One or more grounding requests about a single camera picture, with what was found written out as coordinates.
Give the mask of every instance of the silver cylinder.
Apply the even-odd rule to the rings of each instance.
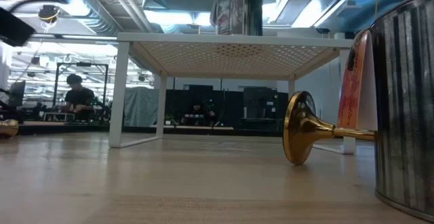
[[[376,195],[434,222],[434,0],[407,0],[371,26]]]
[[[217,35],[262,35],[262,0],[216,0]]]

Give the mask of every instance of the white wall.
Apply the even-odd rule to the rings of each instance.
[[[316,114],[322,120],[336,124],[342,78],[349,51],[296,81],[296,91],[308,91],[315,102]]]

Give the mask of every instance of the wood grain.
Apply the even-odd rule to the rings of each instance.
[[[377,200],[374,184],[364,142],[355,156],[314,149],[295,167],[271,137],[165,135],[125,149],[109,149],[104,132],[0,141],[2,224],[424,223]]]

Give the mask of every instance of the gray curtain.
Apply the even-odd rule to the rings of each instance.
[[[157,121],[159,90],[125,89],[124,126],[149,127]]]

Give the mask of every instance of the brass object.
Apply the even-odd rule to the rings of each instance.
[[[0,138],[9,138],[18,133],[20,125],[14,119],[8,119],[0,122]]]
[[[373,141],[375,132],[336,128],[335,125],[321,121],[315,116],[312,96],[296,92],[290,99],[283,125],[283,148],[287,159],[295,164],[303,164],[312,149],[313,143],[323,138],[349,136]]]

